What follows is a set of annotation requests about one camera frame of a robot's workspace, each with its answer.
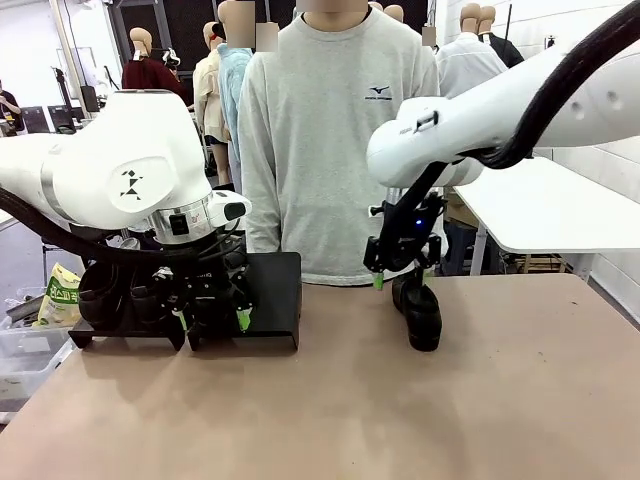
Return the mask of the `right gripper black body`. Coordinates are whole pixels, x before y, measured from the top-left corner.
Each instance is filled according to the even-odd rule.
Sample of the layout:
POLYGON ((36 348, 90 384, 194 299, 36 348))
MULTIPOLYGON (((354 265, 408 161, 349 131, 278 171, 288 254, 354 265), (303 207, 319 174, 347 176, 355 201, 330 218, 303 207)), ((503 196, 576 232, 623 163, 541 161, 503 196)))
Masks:
POLYGON ((443 197, 426 197, 417 207, 401 208, 400 203, 382 205, 383 226, 379 239, 379 260, 384 270, 400 272, 417 262, 417 257, 431 234, 441 237, 445 255, 445 235, 436 232, 445 201, 443 197))

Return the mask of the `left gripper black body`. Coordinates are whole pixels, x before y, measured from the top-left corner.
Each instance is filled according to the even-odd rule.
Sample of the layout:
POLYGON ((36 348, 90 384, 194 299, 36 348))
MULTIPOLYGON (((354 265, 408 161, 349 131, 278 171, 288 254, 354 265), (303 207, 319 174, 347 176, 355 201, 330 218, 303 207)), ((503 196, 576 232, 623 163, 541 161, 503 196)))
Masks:
POLYGON ((247 268, 248 258, 244 240, 224 240, 205 251, 197 263, 159 269, 170 269, 181 283, 186 303, 197 299, 232 303, 231 274, 240 267, 247 268))

